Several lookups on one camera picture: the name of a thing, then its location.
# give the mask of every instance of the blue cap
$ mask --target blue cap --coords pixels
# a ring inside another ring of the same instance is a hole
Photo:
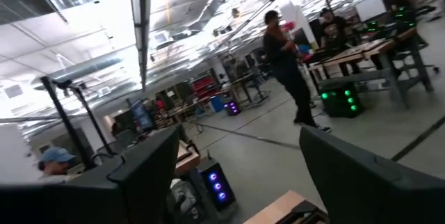
[[[70,154],[65,148],[51,147],[43,152],[41,161],[68,162],[74,158],[75,156]]]

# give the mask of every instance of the gray floor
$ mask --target gray floor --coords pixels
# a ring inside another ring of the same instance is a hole
[[[422,24],[419,31],[430,43],[421,52],[424,62],[445,70],[445,45],[440,40],[445,20]],[[435,92],[425,94],[420,85],[411,89],[409,110],[395,106],[387,93],[369,93],[362,97],[367,110],[359,117],[330,119],[320,115],[316,121],[331,126],[335,136],[390,158],[445,115],[445,78],[431,70],[430,76]],[[297,145],[300,128],[292,123],[296,106],[290,96],[276,81],[262,88],[271,91],[270,99],[262,106],[236,117],[218,113],[201,123]],[[441,127],[400,162],[445,179],[445,167],[441,166],[445,162],[444,134],[445,127]],[[190,129],[189,135],[197,136],[196,129]],[[219,160],[233,187],[240,209],[231,223],[242,223],[288,190],[322,204],[300,151],[208,127],[195,142]]]

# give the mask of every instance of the concrete floor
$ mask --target concrete floor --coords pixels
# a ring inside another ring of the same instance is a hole
[[[421,52],[424,62],[445,70],[445,46],[441,40],[445,20],[422,24],[419,31],[430,43]],[[345,141],[391,158],[445,114],[444,75],[429,71],[435,92],[426,94],[421,85],[411,89],[408,94],[409,110],[395,106],[388,93],[369,93],[362,97],[367,110],[359,117],[343,119],[320,115],[316,121],[331,126],[332,134]],[[275,80],[265,83],[262,89],[271,91],[270,99],[262,106],[246,110],[236,117],[218,113],[200,122],[297,145],[300,128],[292,123],[295,104]],[[319,112],[320,106],[313,110],[314,115]],[[189,135],[197,136],[196,130],[189,130]],[[441,127],[400,163],[445,179],[445,167],[442,165],[445,162],[444,135],[445,127]],[[323,205],[298,150],[208,127],[195,142],[201,150],[210,151],[219,160],[235,192],[239,211],[230,223],[242,223],[288,190]]]

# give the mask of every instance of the purple led light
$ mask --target purple led light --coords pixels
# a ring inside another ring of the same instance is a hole
[[[218,194],[218,198],[220,198],[220,200],[224,200],[225,196],[226,196],[225,193]]]
[[[211,174],[209,175],[209,179],[210,179],[211,181],[214,181],[216,178],[217,178],[217,177],[216,177],[216,174],[215,174],[215,173],[211,173]]]

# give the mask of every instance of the ceiling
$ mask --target ceiling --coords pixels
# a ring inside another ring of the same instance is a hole
[[[153,61],[149,58],[147,64],[147,87],[258,38],[262,14],[252,15],[267,1],[151,0]],[[292,1],[307,15],[324,6],[323,0]],[[233,8],[240,13],[236,19]],[[87,84],[86,97],[93,107],[140,89],[130,0],[0,0],[0,24],[0,34],[8,36],[0,40],[0,85],[18,84],[23,92],[11,102],[14,117],[57,117],[48,94],[34,89],[44,75],[57,79],[82,70],[71,79]],[[228,25],[231,32],[213,36],[214,29]],[[61,90],[58,96],[70,114],[84,113],[74,96],[65,97]],[[27,122],[23,127],[42,124]]]

